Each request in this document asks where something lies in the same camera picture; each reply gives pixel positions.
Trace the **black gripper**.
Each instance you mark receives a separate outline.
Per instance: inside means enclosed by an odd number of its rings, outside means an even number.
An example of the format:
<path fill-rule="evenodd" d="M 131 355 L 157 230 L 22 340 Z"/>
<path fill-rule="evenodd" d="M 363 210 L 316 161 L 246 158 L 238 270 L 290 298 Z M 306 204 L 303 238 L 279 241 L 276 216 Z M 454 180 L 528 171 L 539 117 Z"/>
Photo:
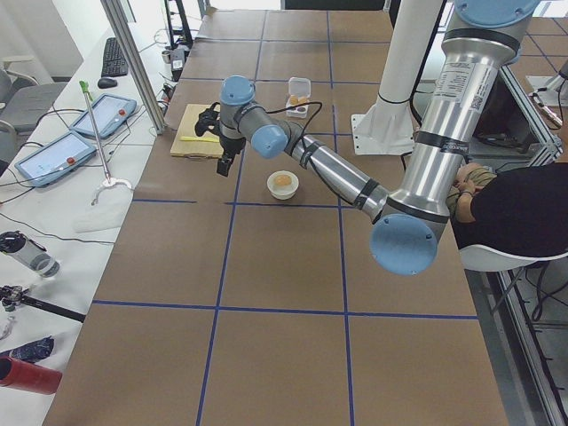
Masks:
<path fill-rule="evenodd" d="M 244 138 L 229 138 L 221 135 L 219 140 L 223 153 L 217 160 L 217 174 L 228 177 L 235 156 L 239 155 L 244 148 Z"/>

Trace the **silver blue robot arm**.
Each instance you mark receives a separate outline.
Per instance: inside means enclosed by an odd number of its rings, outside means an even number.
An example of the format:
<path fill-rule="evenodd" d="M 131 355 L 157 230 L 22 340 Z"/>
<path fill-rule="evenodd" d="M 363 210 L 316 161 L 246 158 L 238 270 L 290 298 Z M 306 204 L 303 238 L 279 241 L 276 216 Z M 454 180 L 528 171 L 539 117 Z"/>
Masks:
<path fill-rule="evenodd" d="M 441 44 L 445 61 L 422 122 L 409 103 L 438 29 L 444 3 L 404 1 L 394 23 L 376 102 L 351 118 L 356 154 L 406 156 L 404 178 L 390 191 L 255 100 L 241 75 L 222 82 L 215 128 L 226 175 L 246 146 L 266 159 L 288 154 L 313 171 L 336 196 L 372 220 L 370 250 L 384 269 L 415 275 L 435 260 L 449 218 L 446 197 L 500 69 L 514 62 L 536 9 L 534 1 L 457 1 Z"/>

